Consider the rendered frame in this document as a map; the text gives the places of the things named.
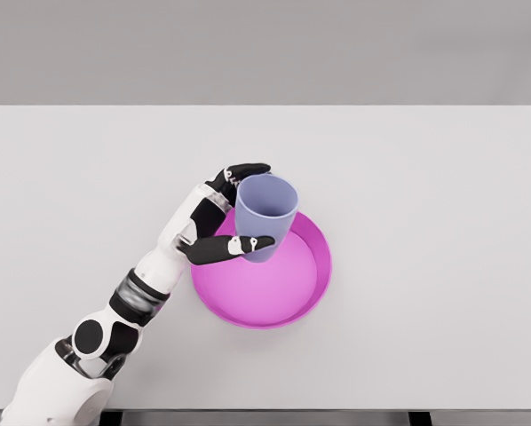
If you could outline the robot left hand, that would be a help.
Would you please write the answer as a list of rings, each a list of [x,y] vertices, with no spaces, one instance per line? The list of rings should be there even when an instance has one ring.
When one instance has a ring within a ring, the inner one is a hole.
[[[236,205],[239,184],[270,170],[271,166],[266,163],[242,163],[223,168],[186,197],[164,228],[160,241],[195,265],[225,262],[271,248],[275,244],[272,236],[217,234]]]

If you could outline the magenta pink plate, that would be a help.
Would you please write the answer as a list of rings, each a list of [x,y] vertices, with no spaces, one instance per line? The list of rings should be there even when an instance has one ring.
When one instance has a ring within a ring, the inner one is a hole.
[[[271,259],[252,263],[236,258],[193,265],[194,289],[206,307],[238,327],[284,327],[312,311],[332,275],[329,243],[321,228],[299,212]]]

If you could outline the lavender blue cup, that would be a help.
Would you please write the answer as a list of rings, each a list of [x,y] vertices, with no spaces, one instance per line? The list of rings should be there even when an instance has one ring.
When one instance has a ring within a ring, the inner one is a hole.
[[[268,261],[289,233],[297,214],[299,196],[287,180],[266,173],[246,177],[238,185],[234,222],[238,235],[274,238],[275,243],[246,254],[253,263]]]

